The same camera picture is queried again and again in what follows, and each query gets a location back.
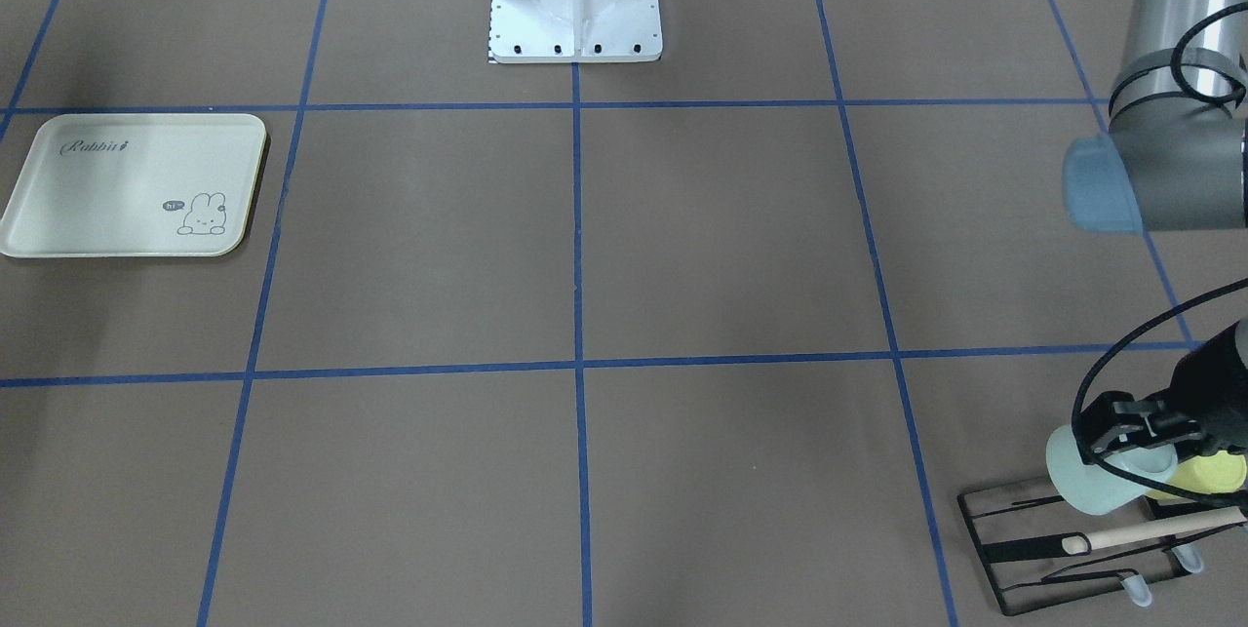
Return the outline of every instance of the blue tape line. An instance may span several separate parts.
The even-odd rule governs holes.
[[[570,110],[570,102],[319,102],[311,112],[374,112],[387,110]]]
[[[582,240],[580,65],[572,65],[573,351],[577,375],[577,468],[580,486],[580,618],[594,623],[593,552],[589,522],[589,426],[585,413],[585,301]]]
[[[208,567],[203,577],[203,593],[200,597],[200,615],[197,627],[207,627],[208,613],[212,608],[212,592],[216,587],[217,565],[221,560],[221,546],[225,541],[226,521],[230,515],[230,498],[233,493],[235,472],[238,467],[238,455],[242,448],[242,435],[247,423],[247,407],[251,402],[251,388],[256,373],[256,362],[260,358],[260,342],[265,332],[265,316],[268,312],[268,296],[273,285],[273,271],[277,266],[277,250],[282,239],[282,212],[286,209],[286,196],[290,194],[291,175],[295,171],[295,161],[298,155],[300,136],[303,131],[303,106],[307,105],[308,94],[312,86],[312,76],[316,70],[317,47],[321,42],[321,27],[324,24],[324,11],[329,0],[321,0],[317,5],[316,22],[312,26],[312,41],[308,45],[307,67],[303,72],[303,89],[300,92],[300,110],[295,116],[295,129],[291,134],[291,149],[286,156],[286,171],[282,175],[282,192],[277,200],[277,211],[273,220],[273,232],[268,245],[268,259],[265,265],[265,281],[260,291],[260,304],[256,307],[256,325],[252,331],[251,350],[247,355],[246,377],[242,383],[242,392],[238,396],[238,413],[235,418],[235,431],[230,445],[230,457],[226,462],[226,476],[221,488],[221,503],[217,507],[217,522],[212,532],[212,547],[208,552]]]
[[[503,373],[518,371],[570,371],[572,361],[522,361],[504,363],[434,363],[428,366],[369,366],[362,368],[291,368],[257,371],[256,381],[305,378],[367,378],[379,376],[441,376],[448,373]]]
[[[764,353],[738,356],[673,356],[645,358],[592,358],[585,368],[659,368],[670,366],[740,366],[765,363],[810,363],[827,361],[880,361],[892,358],[892,352],[834,352],[834,353]]]
[[[965,350],[902,350],[901,358],[986,358],[993,356],[1056,356],[1104,353],[1113,345],[1052,345],[1032,347],[980,347]],[[1187,342],[1133,342],[1126,351],[1186,351]]]
[[[856,106],[894,106],[894,105],[1083,105],[1087,99],[861,99],[846,100]]]
[[[899,356],[897,333],[894,328],[892,312],[889,307],[889,292],[884,282],[884,270],[880,266],[880,254],[876,249],[875,231],[871,227],[871,211],[867,206],[866,192],[862,187],[862,175],[859,170],[857,151],[854,146],[854,134],[850,127],[849,110],[845,106],[845,92],[841,89],[840,71],[836,66],[836,50],[832,45],[832,35],[827,24],[827,14],[824,0],[815,0],[819,11],[819,26],[824,35],[824,47],[827,52],[827,67],[832,76],[832,89],[836,92],[837,110],[841,119],[841,130],[845,134],[845,147],[850,161],[850,172],[854,176],[854,192],[857,195],[859,207],[862,212],[862,232],[866,236],[867,250],[871,254],[871,265],[875,271],[875,284],[880,297],[880,312],[884,316],[884,326],[889,335],[889,352],[892,358],[894,375],[897,380],[897,391],[901,398],[901,408],[906,418],[906,432],[910,436],[910,451],[915,462],[915,475],[919,481],[919,491],[922,495],[924,513],[927,517],[927,533],[931,538],[932,553],[936,558],[936,570],[940,575],[941,592],[945,597],[945,611],[950,627],[957,627],[957,608],[953,606],[953,591],[950,587],[948,570],[945,565],[945,550],[941,545],[940,528],[936,523],[936,510],[932,506],[931,488],[927,483],[927,471],[924,463],[922,446],[919,441],[919,428],[915,425],[914,411],[910,405],[910,391],[906,385],[906,372],[902,368]]]
[[[14,115],[115,115],[120,112],[295,112],[298,105],[151,105],[116,107],[19,107]]]
[[[587,101],[587,110],[630,110],[646,107],[831,107],[832,99],[811,100],[688,100],[688,101]]]
[[[1057,9],[1057,0],[1048,0],[1048,9],[1053,14],[1053,20],[1057,21],[1057,29],[1062,34],[1062,41],[1066,44],[1066,51],[1071,55],[1071,61],[1075,62],[1075,72],[1080,77],[1080,84],[1083,86],[1083,94],[1087,99],[1087,104],[1092,106],[1092,112],[1096,115],[1097,125],[1101,127],[1102,132],[1108,132],[1108,125],[1104,121],[1104,114],[1101,112],[1101,99],[1096,97],[1092,92],[1092,84],[1088,82],[1088,75],[1083,69],[1083,62],[1080,61],[1080,52],[1075,49],[1075,40],[1071,37],[1070,30],[1066,27],[1066,21],[1062,19],[1061,10]],[[1162,289],[1166,291],[1166,299],[1169,301],[1171,307],[1178,306],[1178,297],[1174,295],[1174,289],[1171,285],[1169,276],[1166,272],[1166,265],[1162,264],[1161,254],[1157,250],[1157,245],[1153,241],[1152,235],[1144,234],[1144,245],[1148,249],[1148,255],[1153,260],[1153,266],[1157,269],[1157,276],[1162,281]],[[1196,342],[1192,338],[1192,331],[1188,328],[1187,317],[1179,315],[1176,317],[1178,327],[1183,333],[1183,340],[1187,342],[1189,348],[1196,347]]]
[[[121,373],[116,376],[65,376],[47,378],[0,378],[0,388],[54,388],[65,386],[125,386],[144,383],[241,382],[242,371],[205,373]]]
[[[212,608],[212,591],[217,583],[217,568],[221,561],[221,543],[226,535],[226,520],[230,516],[230,498],[233,495],[235,473],[238,471],[238,452],[242,450],[242,432],[247,423],[247,407],[251,405],[251,380],[245,378],[238,395],[238,410],[235,413],[233,435],[230,437],[230,456],[226,458],[226,476],[221,483],[221,501],[217,503],[217,521],[212,526],[212,548],[208,551],[208,567],[203,576],[203,592],[200,595],[198,627],[207,627],[208,611]]]
[[[44,46],[44,37],[47,36],[47,29],[52,25],[52,16],[56,15],[56,7],[60,4],[61,0],[50,0],[47,4],[47,11],[44,12],[39,32],[35,34],[35,41],[31,42],[30,52],[26,54],[26,62],[22,64],[21,75],[17,76],[17,85],[12,89],[12,96],[9,99],[4,120],[0,120],[0,140],[4,140],[5,134],[9,132],[9,124],[12,121],[17,102],[21,100],[21,94],[26,90],[26,82],[30,81],[30,72],[35,67],[35,59],[39,57],[39,50]]]
[[[901,358],[986,358],[1000,356],[1058,356],[1103,353],[1111,345],[1037,345],[1027,347],[967,347],[948,350],[900,350]],[[1127,351],[1186,351],[1187,342],[1133,342]],[[741,366],[817,363],[837,361],[887,361],[891,351],[761,353],[730,356],[671,356],[638,358],[588,358],[589,368],[661,368],[680,366]],[[305,378],[363,378],[381,376],[439,376],[454,373],[503,373],[524,371],[573,371],[577,361],[513,361],[498,363],[432,363],[423,366],[368,366],[356,368],[281,368],[268,371],[220,371],[192,373],[124,373],[116,376],[66,376],[46,378],[0,378],[0,388],[46,388],[64,386],[119,386],[144,383],[196,383],[211,381],[298,381]]]
[[[1017,105],[1083,105],[1087,99],[856,99],[846,100],[851,107],[889,106],[1017,106]],[[730,101],[585,101],[582,110],[634,110],[674,107],[835,107],[835,99],[807,100],[730,100]],[[16,107],[12,115],[120,114],[120,112],[379,112],[427,110],[570,110],[572,102],[322,102],[307,105],[163,105],[116,107]]]

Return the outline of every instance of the white tray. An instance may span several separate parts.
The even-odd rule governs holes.
[[[0,252],[226,254],[242,241],[266,139],[252,115],[54,117],[0,217]]]

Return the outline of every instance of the rabbit illustration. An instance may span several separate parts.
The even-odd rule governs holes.
[[[191,211],[177,229],[178,235],[225,235],[226,195],[200,194],[191,201]]]

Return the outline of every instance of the brown floor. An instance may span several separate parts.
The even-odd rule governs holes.
[[[1243,623],[1242,533],[1010,621],[957,515],[1248,267],[1065,217],[1129,0],[661,0],[579,70],[488,5],[0,0],[0,195],[71,110],[272,140],[228,256],[0,257],[0,625]]]

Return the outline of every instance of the tray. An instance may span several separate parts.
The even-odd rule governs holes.
[[[0,217],[0,252],[223,255],[242,241],[266,141],[252,115],[54,117]]]

